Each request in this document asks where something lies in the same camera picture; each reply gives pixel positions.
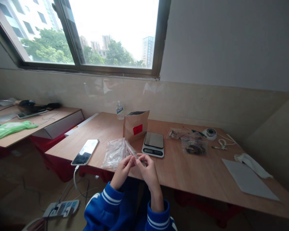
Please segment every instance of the screwdriver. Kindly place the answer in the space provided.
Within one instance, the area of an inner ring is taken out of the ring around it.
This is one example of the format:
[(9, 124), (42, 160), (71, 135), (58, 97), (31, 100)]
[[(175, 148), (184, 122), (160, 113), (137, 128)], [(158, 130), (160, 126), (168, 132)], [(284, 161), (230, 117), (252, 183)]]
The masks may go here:
[[(186, 129), (191, 130), (192, 132), (199, 132), (199, 131), (196, 131), (196, 130), (193, 130), (193, 129), (189, 129), (189, 128), (186, 128)], [(199, 134), (206, 138), (206, 135), (204, 135), (203, 133), (199, 132)]]

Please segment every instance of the brown paper bag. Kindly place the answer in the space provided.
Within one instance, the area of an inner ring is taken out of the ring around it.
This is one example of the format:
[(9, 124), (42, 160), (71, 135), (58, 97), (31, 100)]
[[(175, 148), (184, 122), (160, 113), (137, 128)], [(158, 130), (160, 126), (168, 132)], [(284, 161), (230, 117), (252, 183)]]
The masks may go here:
[(137, 111), (124, 116), (123, 137), (127, 141), (134, 141), (147, 132), (149, 113)]

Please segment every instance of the hand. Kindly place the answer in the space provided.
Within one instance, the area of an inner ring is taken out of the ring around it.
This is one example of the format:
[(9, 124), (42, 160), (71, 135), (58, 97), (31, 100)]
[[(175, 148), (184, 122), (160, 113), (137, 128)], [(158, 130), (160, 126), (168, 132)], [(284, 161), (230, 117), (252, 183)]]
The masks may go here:
[(123, 183), (125, 182), (128, 176), (129, 170), (131, 169), (131, 167), (134, 167), (134, 166), (135, 166), (135, 157), (133, 155), (129, 155), (123, 160), (121, 160), (110, 182), (110, 186), (114, 190), (118, 191), (123, 185)]
[[(164, 199), (154, 161), (146, 154), (138, 153), (137, 156), (139, 156), (139, 158), (136, 160), (136, 165), (151, 192), (151, 209), (156, 213), (163, 212)], [(145, 161), (147, 167), (143, 166), (141, 163), (142, 160)]]

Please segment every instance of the blue jacket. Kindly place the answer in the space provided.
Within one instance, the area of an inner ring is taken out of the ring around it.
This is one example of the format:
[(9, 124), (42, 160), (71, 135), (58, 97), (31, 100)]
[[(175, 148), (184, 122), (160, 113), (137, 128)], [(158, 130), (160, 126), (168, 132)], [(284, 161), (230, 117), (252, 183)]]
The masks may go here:
[(114, 190), (108, 183), (102, 193), (95, 194), (88, 202), (84, 217), (87, 220), (85, 231), (92, 230), (176, 230), (170, 217), (169, 203), (164, 200), (165, 211), (155, 213), (151, 210), (151, 201), (147, 208), (147, 219), (143, 216), (135, 220), (135, 211), (131, 209), (129, 198), (124, 192)]

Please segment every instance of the power strip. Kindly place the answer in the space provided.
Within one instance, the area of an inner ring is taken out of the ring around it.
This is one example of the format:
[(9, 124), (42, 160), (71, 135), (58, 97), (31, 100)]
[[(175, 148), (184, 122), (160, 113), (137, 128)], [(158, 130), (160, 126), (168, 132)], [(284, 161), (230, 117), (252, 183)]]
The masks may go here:
[(48, 208), (45, 210), (43, 217), (67, 217), (75, 214), (80, 208), (80, 201), (62, 201), (57, 206), (57, 210), (52, 210), (55, 207), (56, 203), (51, 203)]

